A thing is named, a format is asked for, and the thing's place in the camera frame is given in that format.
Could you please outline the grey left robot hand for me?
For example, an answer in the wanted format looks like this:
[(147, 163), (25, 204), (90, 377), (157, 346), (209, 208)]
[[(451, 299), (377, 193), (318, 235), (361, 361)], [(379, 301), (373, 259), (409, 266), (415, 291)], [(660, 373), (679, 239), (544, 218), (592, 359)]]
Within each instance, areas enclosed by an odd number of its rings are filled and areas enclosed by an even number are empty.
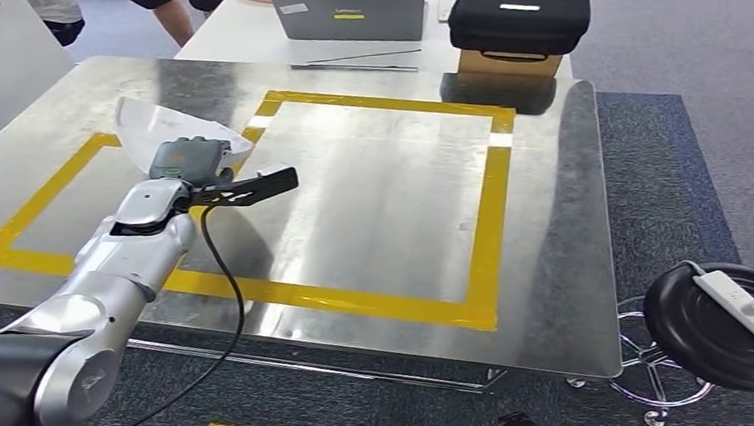
[(234, 171), (224, 162), (230, 141), (181, 137), (163, 142), (149, 167), (149, 178), (179, 179), (191, 186), (204, 187), (230, 183)]

